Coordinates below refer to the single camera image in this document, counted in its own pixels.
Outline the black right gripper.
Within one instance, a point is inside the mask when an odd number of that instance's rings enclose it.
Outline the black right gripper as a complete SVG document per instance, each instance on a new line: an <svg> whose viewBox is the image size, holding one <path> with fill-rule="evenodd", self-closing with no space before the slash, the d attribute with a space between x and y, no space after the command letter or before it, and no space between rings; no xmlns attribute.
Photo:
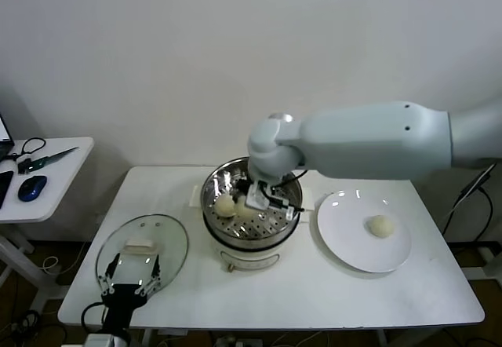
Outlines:
<svg viewBox="0 0 502 347"><path fill-rule="evenodd" d="M232 195L232 200L234 203L238 202L238 198L241 195L248 195L249 190L255 185L255 182L247 179L240 178L235 182L235 192Z"/></svg>

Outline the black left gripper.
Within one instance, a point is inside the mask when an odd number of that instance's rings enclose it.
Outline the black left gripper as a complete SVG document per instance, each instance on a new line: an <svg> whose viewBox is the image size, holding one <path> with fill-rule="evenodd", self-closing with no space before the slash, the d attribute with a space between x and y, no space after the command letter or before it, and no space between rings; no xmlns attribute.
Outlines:
<svg viewBox="0 0 502 347"><path fill-rule="evenodd" d="M147 304L146 294L153 294L162 284L157 254L155 258L147 260L147 263L152 263L152 266L146 279L141 279L138 284L113 285L111 280L121 261L120 257L121 254L117 253L108 263L105 272L97 276L101 288L101 299L107 308L102 331L108 334L117 334L128 329L135 310Z"/></svg>

